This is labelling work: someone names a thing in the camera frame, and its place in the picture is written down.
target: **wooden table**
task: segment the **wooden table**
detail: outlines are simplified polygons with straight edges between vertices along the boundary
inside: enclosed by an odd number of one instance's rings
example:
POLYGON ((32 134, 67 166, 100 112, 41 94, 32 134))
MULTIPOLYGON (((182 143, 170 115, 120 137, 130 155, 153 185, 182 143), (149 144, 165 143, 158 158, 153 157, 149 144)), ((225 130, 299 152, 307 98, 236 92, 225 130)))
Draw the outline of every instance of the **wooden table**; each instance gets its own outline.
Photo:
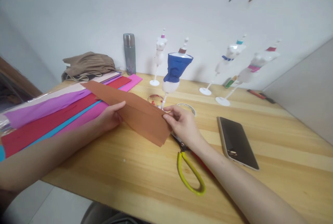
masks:
MULTIPOLYGON (((143 81, 131 92, 144 99, 151 94, 163 96, 161 85, 150 86, 152 76, 138 75, 143 81)), ((241 168, 310 223, 332 223, 333 147, 277 104, 237 89, 230 97, 231 106, 223 107, 215 97, 230 90, 212 85, 212 95, 204 96, 199 92, 203 86, 206 84, 181 80, 166 106, 181 102, 193 106, 202 135, 221 153, 216 117, 240 122, 260 171, 241 168)), ((243 223, 237 206, 194 159, 207 192, 199 197, 183 185, 176 166, 178 151, 171 137, 159 148, 122 124, 77 152, 43 181, 152 223, 243 223)), ((182 164, 187 180, 198 186, 196 177, 182 164)))

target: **white wall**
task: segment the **white wall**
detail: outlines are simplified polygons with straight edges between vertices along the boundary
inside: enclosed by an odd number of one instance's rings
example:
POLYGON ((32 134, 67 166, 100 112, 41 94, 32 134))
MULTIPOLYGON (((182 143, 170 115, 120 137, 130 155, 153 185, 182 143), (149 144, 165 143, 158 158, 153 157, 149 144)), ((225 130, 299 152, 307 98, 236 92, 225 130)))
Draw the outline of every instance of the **white wall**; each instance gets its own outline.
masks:
MULTIPOLYGON (((227 45, 248 34, 248 48, 216 83, 248 66, 253 53, 283 39, 281 57, 243 87, 263 89, 333 36, 332 0, 0 0, 13 25, 60 81, 63 58, 94 51, 125 66, 123 33, 134 33, 137 71, 150 73, 156 38, 165 52, 189 37, 195 60, 182 78, 209 82, 227 45)), ((160 68, 165 75, 167 64, 160 68)))
POLYGON ((265 93, 333 144, 333 39, 272 83, 265 93))
POLYGON ((19 70, 40 91, 47 92, 57 79, 39 59, 37 53, 0 11, 0 56, 19 70))

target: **white mannequin base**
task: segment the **white mannequin base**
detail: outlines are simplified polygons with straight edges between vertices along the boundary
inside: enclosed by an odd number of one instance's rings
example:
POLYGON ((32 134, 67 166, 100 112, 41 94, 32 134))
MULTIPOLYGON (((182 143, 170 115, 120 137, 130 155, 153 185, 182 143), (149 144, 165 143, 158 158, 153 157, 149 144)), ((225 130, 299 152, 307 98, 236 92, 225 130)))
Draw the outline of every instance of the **white mannequin base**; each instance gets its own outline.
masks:
POLYGON ((206 88, 200 88, 199 91, 206 96, 210 96, 212 94, 212 92, 206 88))
POLYGON ((151 80, 149 83, 152 86, 158 86, 160 84, 160 82, 158 80, 151 80))
POLYGON ((215 97, 215 100, 221 104, 222 106, 230 106, 230 102, 227 99, 224 99, 223 97, 215 97))

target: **blue ribbon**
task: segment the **blue ribbon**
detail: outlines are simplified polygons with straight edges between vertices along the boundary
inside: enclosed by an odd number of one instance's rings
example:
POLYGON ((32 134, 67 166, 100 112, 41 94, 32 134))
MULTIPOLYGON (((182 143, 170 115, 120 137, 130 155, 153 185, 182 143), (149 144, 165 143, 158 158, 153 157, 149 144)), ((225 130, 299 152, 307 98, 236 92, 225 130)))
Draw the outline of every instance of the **blue ribbon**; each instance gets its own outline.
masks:
POLYGON ((222 58, 224 59, 224 60, 227 60, 227 61, 232 61, 233 59, 231 59, 231 58, 228 58, 228 57, 226 57, 226 56, 222 56, 222 58))

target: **red paper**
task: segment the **red paper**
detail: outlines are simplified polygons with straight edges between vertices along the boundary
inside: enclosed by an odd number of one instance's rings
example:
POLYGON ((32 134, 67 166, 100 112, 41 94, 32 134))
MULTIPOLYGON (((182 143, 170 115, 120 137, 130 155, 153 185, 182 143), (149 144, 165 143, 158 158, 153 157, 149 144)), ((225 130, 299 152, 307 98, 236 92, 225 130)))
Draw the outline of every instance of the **red paper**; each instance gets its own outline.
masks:
MULTIPOLYGON (((106 86, 118 89, 130 81, 127 77, 121 77, 106 86)), ((6 158, 24 149, 61 123, 95 103, 95 97, 94 94, 90 94, 62 110, 28 123, 16 131, 1 137, 6 158)))

